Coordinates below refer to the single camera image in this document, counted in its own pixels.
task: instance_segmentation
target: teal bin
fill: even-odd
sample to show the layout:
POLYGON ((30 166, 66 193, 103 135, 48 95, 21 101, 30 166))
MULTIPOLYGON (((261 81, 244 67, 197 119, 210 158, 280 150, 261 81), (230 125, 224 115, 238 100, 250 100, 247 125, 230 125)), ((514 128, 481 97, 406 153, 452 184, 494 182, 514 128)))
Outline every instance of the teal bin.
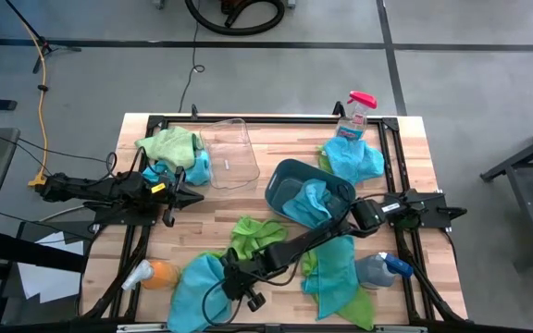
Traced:
POLYGON ((333 216, 347 209, 350 202, 355 199, 355 188, 347 180, 304 162, 286 159, 279 163, 265 190, 265 199, 270 209, 293 220, 285 215, 283 205, 293 199, 309 179, 326 181, 326 188, 332 194, 327 209, 333 216))

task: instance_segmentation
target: orange object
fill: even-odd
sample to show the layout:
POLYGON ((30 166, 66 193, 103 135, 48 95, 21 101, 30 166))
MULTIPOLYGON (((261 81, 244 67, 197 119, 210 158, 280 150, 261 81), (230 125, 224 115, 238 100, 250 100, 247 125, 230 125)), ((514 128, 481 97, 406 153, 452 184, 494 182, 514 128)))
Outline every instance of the orange object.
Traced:
POLYGON ((180 278, 180 270, 177 266, 160 260, 151 260, 149 264, 154 269, 154 275, 151 278, 141 281, 144 288, 152 290, 164 287, 176 287, 180 278))

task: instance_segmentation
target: plastic container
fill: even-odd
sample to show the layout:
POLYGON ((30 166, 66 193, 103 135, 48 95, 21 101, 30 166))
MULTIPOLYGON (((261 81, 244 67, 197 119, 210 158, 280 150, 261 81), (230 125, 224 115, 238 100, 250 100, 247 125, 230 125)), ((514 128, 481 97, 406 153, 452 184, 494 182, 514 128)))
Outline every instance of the plastic container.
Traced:
POLYGON ((242 119, 207 126, 201 129, 201 139, 211 163, 211 186, 224 191, 256 188, 260 170, 242 119))
POLYGON ((339 120, 336 136, 342 136, 348 140, 360 140, 367 128, 367 114, 369 109, 378 107, 376 97, 365 92, 349 92, 351 98, 347 104, 357 102, 353 112, 339 120))
POLYGON ((357 279, 368 289, 389 287, 397 275, 409 278, 413 268, 404 261, 388 253, 378 253, 355 261, 357 279))
POLYGON ((132 290, 137 282, 149 290, 175 287, 180 277, 179 269, 161 260, 142 260, 122 284, 122 289, 132 290))
POLYGON ((332 194, 326 208, 333 216, 346 209, 348 204, 355 199, 355 188, 347 180, 298 160, 286 159, 277 165, 266 187, 265 199, 268 206, 277 214, 293 220, 285 215, 283 205, 293 199, 302 189, 304 182, 309 179, 320 179, 326 182, 326 188, 332 194))

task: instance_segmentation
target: yellow cable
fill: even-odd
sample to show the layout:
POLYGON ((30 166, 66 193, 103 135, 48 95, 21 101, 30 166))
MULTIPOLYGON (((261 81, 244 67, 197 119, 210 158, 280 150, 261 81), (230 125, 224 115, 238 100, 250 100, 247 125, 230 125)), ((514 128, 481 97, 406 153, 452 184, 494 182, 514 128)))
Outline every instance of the yellow cable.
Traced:
MULTIPOLYGON (((24 26, 24 29, 28 32, 30 35, 30 38, 34 42, 34 46, 36 46, 36 51, 38 51, 38 57, 41 60, 41 64, 43 64, 43 86, 46 86, 46 64, 44 63, 44 56, 43 52, 41 51, 40 46, 38 46, 38 42, 36 42, 36 37, 32 34, 32 31, 24 24, 24 22, 21 22, 24 26)), ((41 130, 43 131, 43 141, 44 141, 44 150, 43 150, 43 165, 41 166, 41 169, 38 171, 36 176, 34 176, 34 180, 31 180, 28 182, 28 186, 34 186, 39 184, 44 184, 46 182, 46 179, 44 178, 44 167, 46 166, 46 150, 48 149, 48 140, 46 139, 46 130, 44 129, 44 121, 43 121, 43 100, 44 100, 44 91, 41 90, 41 98, 38 102, 38 119, 41 122, 41 130)))

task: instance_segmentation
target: white paper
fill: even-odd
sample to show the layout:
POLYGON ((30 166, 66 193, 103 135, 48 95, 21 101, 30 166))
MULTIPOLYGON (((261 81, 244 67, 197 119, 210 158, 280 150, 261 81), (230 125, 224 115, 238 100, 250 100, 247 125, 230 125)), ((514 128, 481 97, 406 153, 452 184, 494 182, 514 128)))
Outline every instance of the white paper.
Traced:
MULTIPOLYGON (((55 242, 43 246, 83 255, 83 241, 67 245, 64 242, 63 232, 57 232, 36 242, 50 241, 55 242)), ((27 299, 40 293, 41 302, 49 302, 80 291, 80 273, 23 263, 18 263, 18 268, 27 299)))

